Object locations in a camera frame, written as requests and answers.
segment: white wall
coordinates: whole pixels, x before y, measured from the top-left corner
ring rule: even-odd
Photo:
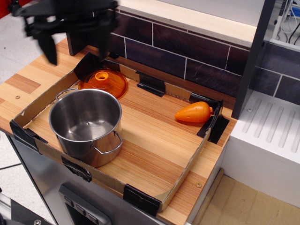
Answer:
[[[264,0],[159,0],[176,6],[257,26]]]

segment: stainless steel pot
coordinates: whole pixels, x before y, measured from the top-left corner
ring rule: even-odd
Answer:
[[[122,108],[110,93],[76,90],[53,105],[49,123],[65,153],[93,167],[113,160],[121,149]]]

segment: orange lid knob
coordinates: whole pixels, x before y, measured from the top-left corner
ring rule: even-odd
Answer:
[[[95,79],[98,82],[105,82],[108,79],[108,73],[104,71],[100,71],[95,74]]]

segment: black tape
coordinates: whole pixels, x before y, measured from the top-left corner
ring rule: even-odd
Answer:
[[[10,124],[10,128],[13,131],[14,137],[15,139],[26,145],[27,147],[35,150],[38,152],[38,148],[36,146],[36,143],[34,141],[34,139],[39,139],[40,141],[44,142],[44,143],[48,143],[45,139],[41,138],[39,135],[37,135],[36,133],[34,133],[32,130],[30,130],[29,128],[24,129],[23,127],[21,127],[17,122],[15,122],[14,120],[11,120]]]
[[[129,184],[126,184],[124,187],[123,199],[152,216],[156,216],[161,204],[160,200],[151,197]]]
[[[100,69],[111,69],[120,71],[119,63],[103,59],[95,54],[88,52],[74,68],[74,73],[78,79],[82,80],[85,76],[91,75]]]
[[[115,52],[110,52],[109,55],[108,55],[108,57],[111,57],[112,59],[115,60],[115,59],[117,59],[119,57],[119,55],[117,53],[115,53]]]
[[[162,97],[165,94],[165,82],[155,77],[146,75],[141,72],[137,72],[140,75],[140,82],[137,84],[139,88],[142,88],[152,94]]]
[[[222,136],[224,130],[226,129],[229,120],[225,119],[222,115],[223,101],[218,102],[218,106],[215,109],[215,115],[210,117],[210,119],[202,126],[197,135],[199,137],[204,137],[208,128],[211,128],[209,141],[217,144],[220,137]]]
[[[92,175],[87,169],[75,163],[72,163],[71,161],[67,160],[63,156],[61,157],[61,160],[62,163],[65,165],[65,167],[68,168],[73,174],[76,174],[77,176],[83,178],[87,182],[91,182]]]

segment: purple tile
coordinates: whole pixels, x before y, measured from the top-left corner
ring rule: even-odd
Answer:
[[[224,41],[224,40],[221,40],[221,39],[218,39],[218,38],[215,38],[215,37],[210,37],[208,35],[204,35],[204,34],[199,34],[197,32],[194,32],[194,31],[191,31],[191,30],[188,30],[188,33],[191,33],[191,34],[196,34],[198,36],[201,36],[201,37],[204,37],[204,38],[209,38],[211,40],[215,40],[215,41],[218,41],[218,42],[222,42],[224,44],[229,44],[229,45],[232,45],[232,46],[235,46],[235,47],[238,47],[238,48],[242,48],[242,49],[245,49],[247,51],[250,51],[250,47],[246,47],[246,46],[242,46],[242,45],[238,45],[238,44],[235,44],[235,43],[232,43],[232,42],[229,42],[229,41]]]
[[[186,80],[224,94],[236,97],[241,78],[239,75],[187,60]]]
[[[185,58],[126,39],[127,58],[183,78]]]
[[[230,47],[226,70],[243,75],[248,56],[249,51]]]
[[[152,45],[152,23],[128,15],[119,14],[120,24],[113,33]]]
[[[225,69],[228,45],[158,24],[153,25],[153,43],[155,47]]]
[[[123,37],[111,34],[108,51],[125,58],[125,41]]]
[[[283,76],[275,97],[300,105],[300,81]]]
[[[262,68],[300,78],[300,52],[268,43]]]
[[[254,90],[273,96],[279,82],[280,75],[271,71],[260,69],[256,78]]]

